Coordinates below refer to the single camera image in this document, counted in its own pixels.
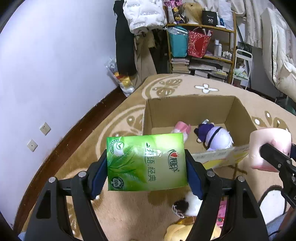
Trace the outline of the beige hanging coat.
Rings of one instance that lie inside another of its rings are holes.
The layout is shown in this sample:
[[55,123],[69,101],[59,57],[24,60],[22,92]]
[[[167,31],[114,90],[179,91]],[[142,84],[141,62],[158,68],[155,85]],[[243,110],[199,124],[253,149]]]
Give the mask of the beige hanging coat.
[[134,60],[137,69],[137,85],[141,85],[147,77],[157,73],[150,53],[150,48],[154,48],[155,46],[152,31],[134,37]]

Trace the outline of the wooden shelf unit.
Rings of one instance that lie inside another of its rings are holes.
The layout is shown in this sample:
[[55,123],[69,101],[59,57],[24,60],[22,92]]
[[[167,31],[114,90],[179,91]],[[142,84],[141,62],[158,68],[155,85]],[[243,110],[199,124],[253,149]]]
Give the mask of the wooden shelf unit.
[[227,83],[234,75],[236,57],[236,14],[232,13],[233,30],[198,24],[167,24],[168,28],[182,27],[188,31],[187,56],[196,60],[217,60],[230,65]]

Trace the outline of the upper wall socket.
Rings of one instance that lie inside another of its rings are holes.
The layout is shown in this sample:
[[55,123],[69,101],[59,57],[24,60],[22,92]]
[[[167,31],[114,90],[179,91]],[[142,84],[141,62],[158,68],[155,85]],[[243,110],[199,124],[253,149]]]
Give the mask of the upper wall socket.
[[46,136],[51,130],[51,127],[44,122],[41,126],[40,126],[40,131]]

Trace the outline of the lower wall socket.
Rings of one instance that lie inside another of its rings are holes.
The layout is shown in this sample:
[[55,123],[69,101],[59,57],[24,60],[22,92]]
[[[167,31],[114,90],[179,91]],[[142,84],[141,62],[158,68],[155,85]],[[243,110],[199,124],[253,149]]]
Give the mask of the lower wall socket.
[[31,152],[34,152],[36,150],[36,148],[38,147],[38,144],[33,140],[31,139],[28,143],[27,143],[27,147],[29,148],[29,150]]

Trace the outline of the pink strawberry bear plush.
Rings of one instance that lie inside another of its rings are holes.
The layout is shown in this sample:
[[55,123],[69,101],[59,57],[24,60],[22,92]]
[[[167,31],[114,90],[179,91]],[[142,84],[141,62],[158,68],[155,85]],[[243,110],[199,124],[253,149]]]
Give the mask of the pink strawberry bear plush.
[[227,200],[221,200],[218,215],[217,215],[217,220],[216,220],[216,224],[218,227],[222,227],[224,224],[226,208],[227,208]]

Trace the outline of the purple white plush doll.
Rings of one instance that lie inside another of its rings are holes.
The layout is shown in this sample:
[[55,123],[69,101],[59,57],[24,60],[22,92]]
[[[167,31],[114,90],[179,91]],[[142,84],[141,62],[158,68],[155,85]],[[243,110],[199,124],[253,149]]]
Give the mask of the purple white plush doll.
[[194,129],[197,142],[202,143],[207,151],[224,150],[233,146],[234,142],[230,133],[222,126],[204,120]]

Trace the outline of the white curtain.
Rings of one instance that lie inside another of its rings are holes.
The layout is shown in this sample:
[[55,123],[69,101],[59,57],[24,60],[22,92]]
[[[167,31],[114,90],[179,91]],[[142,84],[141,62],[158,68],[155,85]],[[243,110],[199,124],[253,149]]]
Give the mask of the white curtain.
[[270,1],[196,1],[202,5],[205,10],[217,12],[221,16],[219,11],[219,5],[226,5],[222,7],[222,11],[226,11],[227,14],[233,12],[236,16],[245,17],[245,42],[253,47],[262,48],[262,24],[261,14],[266,8],[273,9],[274,6]]

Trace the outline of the blonde wig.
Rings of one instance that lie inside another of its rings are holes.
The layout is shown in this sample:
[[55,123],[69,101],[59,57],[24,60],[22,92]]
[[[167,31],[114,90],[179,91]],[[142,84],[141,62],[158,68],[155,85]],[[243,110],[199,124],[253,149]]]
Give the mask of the blonde wig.
[[184,3],[183,10],[187,23],[202,24],[203,7],[199,3]]

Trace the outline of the white puffer jacket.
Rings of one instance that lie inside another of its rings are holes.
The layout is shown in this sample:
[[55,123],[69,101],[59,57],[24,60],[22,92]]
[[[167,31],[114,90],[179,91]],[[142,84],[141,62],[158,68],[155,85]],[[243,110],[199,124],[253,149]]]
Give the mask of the white puffer jacket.
[[167,25],[163,1],[124,1],[123,13],[127,19],[129,30],[134,35],[153,29],[162,29]]

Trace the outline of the green tissue pack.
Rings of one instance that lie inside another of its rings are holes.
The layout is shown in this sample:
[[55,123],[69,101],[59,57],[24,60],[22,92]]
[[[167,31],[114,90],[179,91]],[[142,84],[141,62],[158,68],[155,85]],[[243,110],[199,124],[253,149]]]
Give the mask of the green tissue pack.
[[110,191],[155,191],[188,184],[182,133],[108,137]]

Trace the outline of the pink plush toy in box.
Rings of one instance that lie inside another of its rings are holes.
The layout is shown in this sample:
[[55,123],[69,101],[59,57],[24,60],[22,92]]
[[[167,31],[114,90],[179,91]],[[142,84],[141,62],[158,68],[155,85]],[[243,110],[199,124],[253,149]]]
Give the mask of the pink plush toy in box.
[[174,129],[171,131],[171,133],[182,133],[184,142],[188,139],[190,132],[191,132],[191,125],[188,125],[183,121],[177,122],[176,125],[174,126]]

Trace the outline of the yellow dog plush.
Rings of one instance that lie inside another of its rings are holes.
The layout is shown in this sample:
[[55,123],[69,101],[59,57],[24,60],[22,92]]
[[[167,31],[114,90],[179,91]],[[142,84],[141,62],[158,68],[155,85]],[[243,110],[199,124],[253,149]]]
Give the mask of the yellow dog plush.
[[[196,216],[189,216],[179,220],[177,223],[173,225],[170,225],[166,229],[164,240],[165,241],[186,240],[186,238],[188,237],[193,227],[195,220],[196,220]],[[210,240],[214,240],[215,238],[220,237],[223,223],[224,223],[224,218],[218,217]]]

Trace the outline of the black white fluffy pompom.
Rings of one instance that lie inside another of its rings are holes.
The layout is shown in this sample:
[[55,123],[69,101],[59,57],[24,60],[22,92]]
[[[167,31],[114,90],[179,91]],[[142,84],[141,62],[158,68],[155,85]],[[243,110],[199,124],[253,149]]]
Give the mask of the black white fluffy pompom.
[[197,216],[202,206],[202,200],[189,191],[183,199],[176,201],[171,209],[180,218]]

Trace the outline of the plastic bag of snacks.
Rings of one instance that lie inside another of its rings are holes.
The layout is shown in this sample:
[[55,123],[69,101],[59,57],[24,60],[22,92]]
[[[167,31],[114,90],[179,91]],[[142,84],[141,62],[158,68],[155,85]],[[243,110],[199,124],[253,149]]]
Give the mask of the plastic bag of snacks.
[[132,81],[129,76],[119,74],[116,60],[110,58],[106,64],[108,75],[119,85],[123,94],[129,97],[135,90]]

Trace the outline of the black hanging coat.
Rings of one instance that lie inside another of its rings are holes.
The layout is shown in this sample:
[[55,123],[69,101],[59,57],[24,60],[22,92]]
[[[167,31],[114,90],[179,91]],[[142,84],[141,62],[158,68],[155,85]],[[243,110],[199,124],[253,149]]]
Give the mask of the black hanging coat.
[[124,1],[115,1],[114,14],[117,16],[115,25],[116,63],[121,75],[133,76],[137,73],[134,61],[134,35],[130,32],[127,19],[123,13]]

